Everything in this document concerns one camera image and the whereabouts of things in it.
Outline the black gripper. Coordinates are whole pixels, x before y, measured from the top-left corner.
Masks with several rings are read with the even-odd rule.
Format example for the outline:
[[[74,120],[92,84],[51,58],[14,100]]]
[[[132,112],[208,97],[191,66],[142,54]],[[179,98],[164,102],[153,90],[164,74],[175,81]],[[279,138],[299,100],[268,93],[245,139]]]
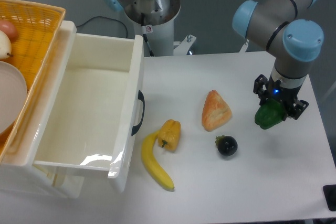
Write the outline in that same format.
[[[253,93],[260,99],[260,106],[263,104],[274,105],[276,102],[282,105],[285,111],[282,117],[283,121],[287,118],[297,120],[309,106],[307,101],[297,100],[297,94],[301,86],[294,88],[283,87],[280,79],[274,80],[270,76],[268,80],[263,74],[260,74],[254,81]]]

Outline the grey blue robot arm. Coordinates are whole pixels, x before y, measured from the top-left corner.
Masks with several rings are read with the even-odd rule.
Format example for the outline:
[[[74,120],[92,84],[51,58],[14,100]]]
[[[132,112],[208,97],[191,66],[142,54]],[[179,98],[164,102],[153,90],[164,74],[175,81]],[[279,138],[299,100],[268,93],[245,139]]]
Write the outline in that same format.
[[[180,0],[104,0],[113,10],[125,11],[134,30],[144,38],[150,56],[170,56],[174,19]],[[258,76],[253,92],[260,107],[255,122],[298,119],[308,107],[297,95],[318,57],[324,41],[321,27],[299,19],[299,14],[316,0],[266,0],[243,2],[232,20],[233,30],[275,57],[270,77]]]

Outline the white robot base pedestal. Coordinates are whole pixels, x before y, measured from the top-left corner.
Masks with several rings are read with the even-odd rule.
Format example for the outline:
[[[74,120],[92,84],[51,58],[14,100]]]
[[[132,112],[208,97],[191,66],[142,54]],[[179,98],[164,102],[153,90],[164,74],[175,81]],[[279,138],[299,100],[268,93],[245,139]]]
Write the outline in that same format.
[[[194,35],[174,39],[174,21],[181,9],[180,0],[136,0],[125,8],[134,33],[144,39],[144,55],[183,56],[192,54]]]

